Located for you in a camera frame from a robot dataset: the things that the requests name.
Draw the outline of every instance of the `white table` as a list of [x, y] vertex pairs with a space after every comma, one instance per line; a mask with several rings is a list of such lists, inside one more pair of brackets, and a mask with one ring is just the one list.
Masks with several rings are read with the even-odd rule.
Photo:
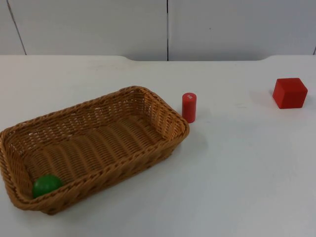
[[[0, 73], [1, 130], [129, 85], [178, 111], [197, 94], [197, 120], [169, 159], [55, 216], [15, 208], [1, 181], [1, 236], [316, 236], [316, 57], [0, 56]], [[287, 77], [309, 90], [301, 109], [272, 99]]]

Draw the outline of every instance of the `green ball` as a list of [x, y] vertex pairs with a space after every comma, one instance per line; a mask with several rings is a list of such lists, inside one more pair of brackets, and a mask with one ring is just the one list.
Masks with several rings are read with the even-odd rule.
[[33, 185], [33, 198], [50, 193], [63, 186], [60, 178], [52, 174], [46, 174], [38, 178]]

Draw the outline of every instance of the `wicker basket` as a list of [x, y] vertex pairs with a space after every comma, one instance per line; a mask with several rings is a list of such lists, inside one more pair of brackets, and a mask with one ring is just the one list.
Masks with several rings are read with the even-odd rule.
[[[166, 159], [188, 134], [161, 98], [132, 86], [7, 128], [1, 173], [16, 207], [55, 214]], [[45, 174], [64, 186], [33, 199]]]

